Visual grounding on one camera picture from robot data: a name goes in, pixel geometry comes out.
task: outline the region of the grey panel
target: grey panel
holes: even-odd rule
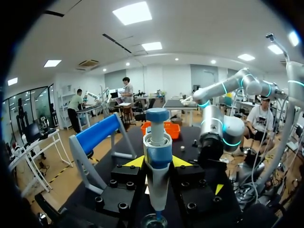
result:
[[[109,89],[122,88],[124,86],[123,78],[126,77],[126,75],[125,69],[104,74],[105,87],[109,87]]]
[[[205,66],[190,64],[191,84],[200,85],[201,88],[210,86],[218,82],[218,68],[216,66]]]
[[[237,70],[228,69],[227,77],[231,77],[237,73]]]

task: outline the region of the yellow triangle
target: yellow triangle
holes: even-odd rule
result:
[[[219,193],[219,191],[222,189],[223,186],[224,186],[223,184],[218,184],[217,185],[217,189],[215,191],[215,195],[217,195]]]
[[[130,161],[130,162],[124,164],[123,166],[131,166],[131,165],[133,165],[135,167],[141,168],[142,165],[143,165],[143,159],[144,159],[144,155],[140,156],[140,157],[138,157],[136,159],[134,159],[133,161]]]
[[[184,165],[184,166],[191,166],[192,164],[178,158],[178,157],[175,157],[175,156],[172,156],[172,161],[173,161],[173,165],[174,167],[180,167],[181,165]]]

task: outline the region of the square ceiling light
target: square ceiling light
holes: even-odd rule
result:
[[[281,50],[281,48],[279,48],[277,45],[273,44],[268,46],[269,50],[271,50],[273,53],[275,53],[276,55],[280,55],[283,54],[283,51]]]
[[[153,42],[153,43],[148,43],[148,44],[142,44],[142,47],[146,51],[161,50],[162,44],[160,42]]]
[[[44,67],[56,67],[60,62],[61,60],[48,60]]]
[[[141,21],[152,20],[148,4],[145,1],[121,7],[113,14],[124,24],[130,25]]]
[[[10,85],[16,84],[17,82],[18,82],[18,78],[16,77],[16,78],[8,80],[8,85],[10,86]]]
[[[245,61],[251,61],[254,60],[255,58],[249,54],[242,54],[240,56],[238,56],[238,58],[245,60]]]

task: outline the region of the laptop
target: laptop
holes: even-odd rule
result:
[[[125,103],[123,102],[123,100],[119,97],[115,99],[116,102],[120,105],[120,106],[129,106],[131,103]]]

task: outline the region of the blue liquid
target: blue liquid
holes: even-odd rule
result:
[[[161,210],[156,210],[155,213],[156,213],[156,219],[159,221],[162,219],[162,211]]]

